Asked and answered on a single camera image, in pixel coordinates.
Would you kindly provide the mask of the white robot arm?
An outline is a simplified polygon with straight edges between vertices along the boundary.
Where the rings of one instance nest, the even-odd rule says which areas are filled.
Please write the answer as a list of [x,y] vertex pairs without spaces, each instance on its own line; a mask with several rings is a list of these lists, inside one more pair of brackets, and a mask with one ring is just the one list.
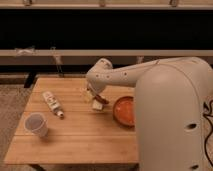
[[213,68],[198,57],[158,59],[114,69],[102,58],[86,74],[90,89],[134,89],[140,171],[205,171],[204,104]]

